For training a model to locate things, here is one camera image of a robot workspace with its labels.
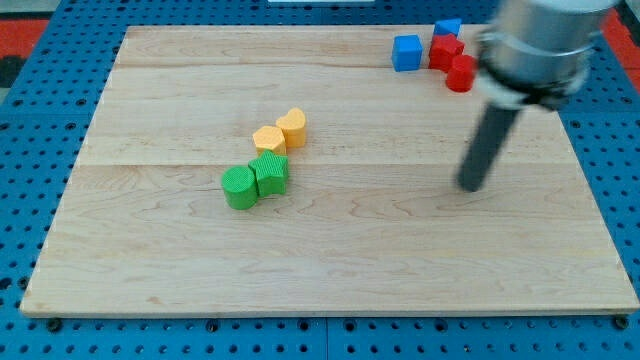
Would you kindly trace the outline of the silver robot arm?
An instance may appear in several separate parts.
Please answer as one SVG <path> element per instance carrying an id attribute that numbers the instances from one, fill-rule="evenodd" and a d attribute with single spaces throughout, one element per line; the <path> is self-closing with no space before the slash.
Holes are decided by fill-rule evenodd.
<path id="1" fill-rule="evenodd" d="M 584 85 L 594 38 L 617 0 L 505 0 L 478 33 L 476 84 L 507 110 L 563 107 Z"/>

